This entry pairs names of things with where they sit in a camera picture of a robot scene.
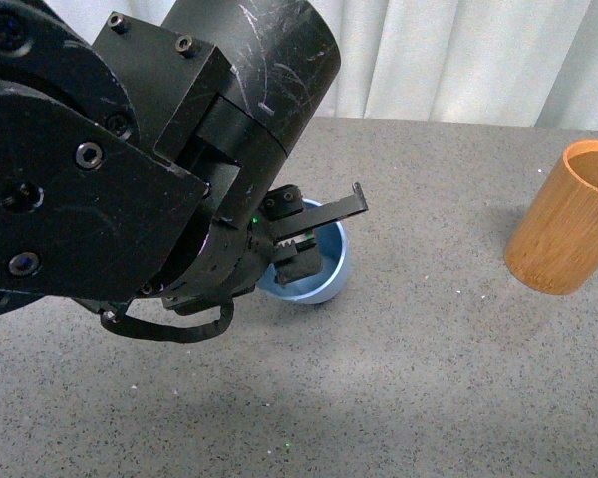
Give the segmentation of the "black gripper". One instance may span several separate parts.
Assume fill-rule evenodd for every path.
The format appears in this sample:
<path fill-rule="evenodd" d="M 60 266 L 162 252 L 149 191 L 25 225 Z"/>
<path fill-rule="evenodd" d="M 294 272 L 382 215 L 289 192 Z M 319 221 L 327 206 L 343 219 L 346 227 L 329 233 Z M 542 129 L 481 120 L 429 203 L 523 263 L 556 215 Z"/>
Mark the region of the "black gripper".
<path fill-rule="evenodd" d="M 361 187 L 355 182 L 352 194 L 327 204 L 302 196 L 292 184 L 270 191 L 247 229 L 247 242 L 231 274 L 216 292 L 194 291 L 192 280 L 172 289 L 162 299 L 164 306 L 180 315 L 191 315 L 249 294 L 270 265 L 274 281 L 284 287 L 318 274 L 322 259 L 315 230 L 368 210 Z"/>

